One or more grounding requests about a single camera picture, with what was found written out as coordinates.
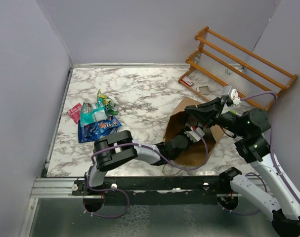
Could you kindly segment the brown paper bag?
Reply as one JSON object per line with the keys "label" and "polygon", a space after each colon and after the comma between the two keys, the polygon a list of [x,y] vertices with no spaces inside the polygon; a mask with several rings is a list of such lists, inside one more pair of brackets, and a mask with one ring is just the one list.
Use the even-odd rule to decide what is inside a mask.
{"label": "brown paper bag", "polygon": [[168,160],[186,168],[205,165],[224,135],[217,125],[200,127],[198,121],[185,111],[186,106],[195,107],[199,104],[189,97],[181,100],[170,116],[164,144],[159,148]]}

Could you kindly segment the blue M&Ms candy packet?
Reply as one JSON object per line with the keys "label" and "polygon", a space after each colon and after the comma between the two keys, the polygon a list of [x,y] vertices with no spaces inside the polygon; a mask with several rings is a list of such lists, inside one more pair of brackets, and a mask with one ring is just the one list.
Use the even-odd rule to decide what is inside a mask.
{"label": "blue M&Ms candy packet", "polygon": [[110,116],[107,119],[99,121],[97,123],[97,127],[101,133],[120,126],[122,126],[122,124],[115,116]]}

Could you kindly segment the yellow green candy packet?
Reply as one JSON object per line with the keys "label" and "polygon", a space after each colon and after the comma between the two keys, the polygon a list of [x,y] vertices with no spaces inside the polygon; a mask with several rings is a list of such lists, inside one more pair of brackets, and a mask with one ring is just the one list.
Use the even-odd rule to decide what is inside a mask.
{"label": "yellow green candy packet", "polygon": [[115,102],[112,99],[110,99],[107,95],[102,94],[100,89],[97,92],[97,100],[98,100],[98,102],[100,101],[103,103],[105,113],[108,116],[117,116],[118,115],[119,112],[117,110]]}

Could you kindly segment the blue salt vinegar chips bag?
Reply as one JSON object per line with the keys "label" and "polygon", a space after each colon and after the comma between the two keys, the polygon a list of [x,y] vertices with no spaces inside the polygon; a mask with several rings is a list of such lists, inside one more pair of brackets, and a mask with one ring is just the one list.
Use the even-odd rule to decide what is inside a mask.
{"label": "blue salt vinegar chips bag", "polygon": [[105,128],[100,128],[100,126],[97,123],[90,124],[86,126],[86,138],[89,138],[91,140],[98,140],[100,138],[103,138],[108,135],[112,135],[116,133],[121,127],[120,125],[115,125],[111,127],[105,127]]}

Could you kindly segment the teal white snack packet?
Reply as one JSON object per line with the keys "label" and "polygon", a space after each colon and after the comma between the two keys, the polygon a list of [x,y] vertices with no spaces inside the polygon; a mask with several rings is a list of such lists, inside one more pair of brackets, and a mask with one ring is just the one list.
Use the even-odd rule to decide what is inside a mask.
{"label": "teal white snack packet", "polygon": [[105,105],[102,101],[97,101],[96,103],[86,103],[83,102],[80,114],[80,124],[81,127],[106,120],[108,115],[105,111]]}

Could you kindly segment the blue Burts chips bag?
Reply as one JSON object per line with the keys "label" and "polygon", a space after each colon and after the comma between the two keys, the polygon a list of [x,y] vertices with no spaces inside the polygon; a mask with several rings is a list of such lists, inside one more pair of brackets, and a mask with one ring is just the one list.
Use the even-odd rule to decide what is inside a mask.
{"label": "blue Burts chips bag", "polygon": [[95,124],[89,124],[84,127],[81,127],[81,124],[78,124],[78,142],[85,143],[85,142],[93,142],[95,141],[96,126]]}

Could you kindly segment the red snack packet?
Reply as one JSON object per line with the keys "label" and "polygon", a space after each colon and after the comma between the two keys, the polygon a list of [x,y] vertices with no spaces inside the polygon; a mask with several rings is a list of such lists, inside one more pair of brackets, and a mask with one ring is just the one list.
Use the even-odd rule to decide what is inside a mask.
{"label": "red snack packet", "polygon": [[72,107],[70,110],[67,111],[67,114],[75,122],[75,124],[78,124],[80,121],[81,109],[82,109],[82,104],[77,103],[74,107]]}

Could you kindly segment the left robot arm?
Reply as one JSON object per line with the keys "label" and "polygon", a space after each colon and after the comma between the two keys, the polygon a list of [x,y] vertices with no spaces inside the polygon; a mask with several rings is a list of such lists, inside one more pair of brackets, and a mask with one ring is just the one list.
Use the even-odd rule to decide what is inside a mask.
{"label": "left robot arm", "polygon": [[204,135],[201,127],[187,125],[171,140],[154,145],[142,144],[134,140],[128,130],[101,138],[94,142],[92,165],[85,173],[84,189],[90,195],[111,190],[111,188],[102,188],[107,172],[134,159],[153,166],[168,163],[180,170],[198,169],[206,163],[206,159],[202,164],[194,167],[181,166],[174,161],[197,143],[204,144],[205,158],[207,158],[209,149]]}

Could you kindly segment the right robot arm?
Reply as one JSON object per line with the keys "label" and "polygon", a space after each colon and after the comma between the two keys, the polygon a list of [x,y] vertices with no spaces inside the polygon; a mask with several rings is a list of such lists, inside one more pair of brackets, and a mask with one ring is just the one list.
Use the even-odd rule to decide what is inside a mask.
{"label": "right robot arm", "polygon": [[223,96],[199,105],[190,105],[185,111],[203,127],[214,125],[234,133],[240,140],[235,142],[238,154],[265,181],[272,194],[251,183],[234,168],[221,175],[219,189],[224,193],[232,190],[244,196],[267,218],[281,237],[300,236],[300,191],[284,172],[273,151],[273,142],[263,133],[271,130],[268,113],[261,108],[252,108],[244,113],[231,112],[231,107],[242,102],[239,97]]}

